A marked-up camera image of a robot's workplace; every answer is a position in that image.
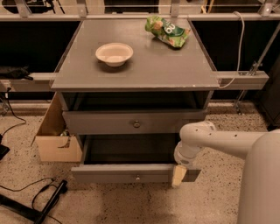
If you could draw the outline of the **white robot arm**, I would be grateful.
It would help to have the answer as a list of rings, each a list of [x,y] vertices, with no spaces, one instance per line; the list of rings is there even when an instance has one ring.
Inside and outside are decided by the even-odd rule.
[[[212,148],[244,160],[237,224],[280,224],[280,129],[220,131],[209,121],[184,125],[171,184],[181,184],[197,154]]]

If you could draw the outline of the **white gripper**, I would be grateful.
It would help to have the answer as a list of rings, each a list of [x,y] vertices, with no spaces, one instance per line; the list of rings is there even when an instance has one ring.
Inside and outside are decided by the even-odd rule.
[[[189,146],[186,143],[178,143],[174,150],[174,159],[178,165],[173,168],[171,186],[179,187],[186,175],[186,167],[192,167],[193,161],[201,151],[200,147]]]

